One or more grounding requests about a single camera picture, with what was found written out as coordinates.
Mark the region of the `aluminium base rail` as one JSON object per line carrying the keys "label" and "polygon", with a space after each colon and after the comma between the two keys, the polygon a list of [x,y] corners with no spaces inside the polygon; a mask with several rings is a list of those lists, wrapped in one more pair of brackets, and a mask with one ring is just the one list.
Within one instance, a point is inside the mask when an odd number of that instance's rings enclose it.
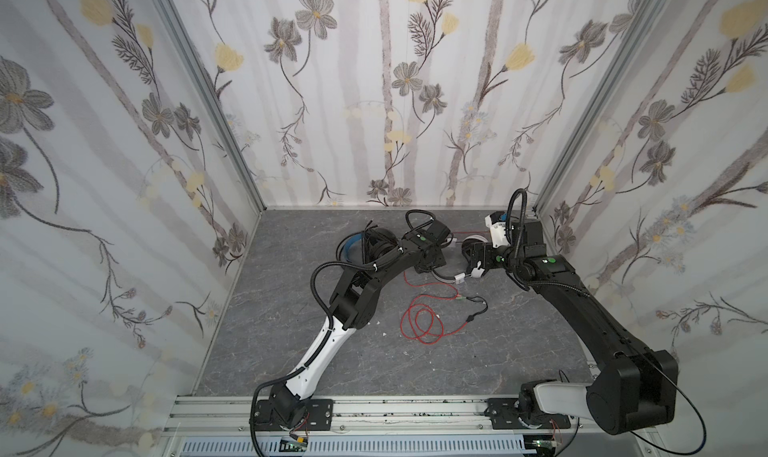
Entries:
{"label": "aluminium base rail", "polygon": [[598,433],[585,419],[527,428],[502,419],[486,395],[332,396],[294,431],[251,432],[248,397],[180,397],[160,456],[533,456],[575,449]]}

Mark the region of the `white over-ear headphones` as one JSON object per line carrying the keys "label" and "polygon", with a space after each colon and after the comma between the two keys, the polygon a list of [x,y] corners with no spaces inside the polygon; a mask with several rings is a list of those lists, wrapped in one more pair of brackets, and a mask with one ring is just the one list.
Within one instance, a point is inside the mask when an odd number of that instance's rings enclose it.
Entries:
{"label": "white over-ear headphones", "polygon": [[431,274],[446,284],[461,284],[468,278],[482,278],[491,269],[493,250],[493,244],[487,238],[479,234],[471,234],[461,242],[461,253],[467,263],[466,269],[448,275],[442,274],[438,270],[432,270]]}

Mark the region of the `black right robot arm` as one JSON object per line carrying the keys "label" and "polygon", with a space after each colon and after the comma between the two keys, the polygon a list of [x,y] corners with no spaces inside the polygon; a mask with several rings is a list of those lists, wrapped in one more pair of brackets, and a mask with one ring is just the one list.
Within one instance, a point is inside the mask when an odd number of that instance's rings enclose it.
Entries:
{"label": "black right robot arm", "polygon": [[468,275],[504,270],[524,290],[549,302],[589,350],[599,369],[591,383],[539,380],[521,386],[516,409],[526,423],[547,415],[594,421],[618,435],[671,422],[676,409],[678,365],[632,335],[588,291],[562,255],[550,254],[538,222],[493,222],[491,237],[462,244]]}

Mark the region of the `black over-ear headphones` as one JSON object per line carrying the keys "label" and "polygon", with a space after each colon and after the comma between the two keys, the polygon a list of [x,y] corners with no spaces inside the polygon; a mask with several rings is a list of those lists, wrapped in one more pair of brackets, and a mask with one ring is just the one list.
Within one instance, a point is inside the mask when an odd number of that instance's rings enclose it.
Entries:
{"label": "black over-ear headphones", "polygon": [[335,258],[354,264],[368,264],[398,247],[398,238],[389,230],[369,224],[344,237],[337,245]]}

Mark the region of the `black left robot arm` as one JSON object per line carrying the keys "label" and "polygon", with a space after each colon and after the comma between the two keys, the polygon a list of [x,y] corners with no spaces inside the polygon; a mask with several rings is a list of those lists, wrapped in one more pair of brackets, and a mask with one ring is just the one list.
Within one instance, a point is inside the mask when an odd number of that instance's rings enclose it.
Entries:
{"label": "black left robot arm", "polygon": [[355,331],[371,321],[383,287],[408,269],[428,273],[445,264],[443,249],[452,233],[433,214],[426,216],[426,222],[410,225],[400,237],[369,225],[358,233],[360,263],[344,261],[343,249],[338,248],[335,260],[313,271],[310,291],[325,314],[325,326],[294,370],[257,386],[249,419],[252,429],[298,427],[334,357]]}

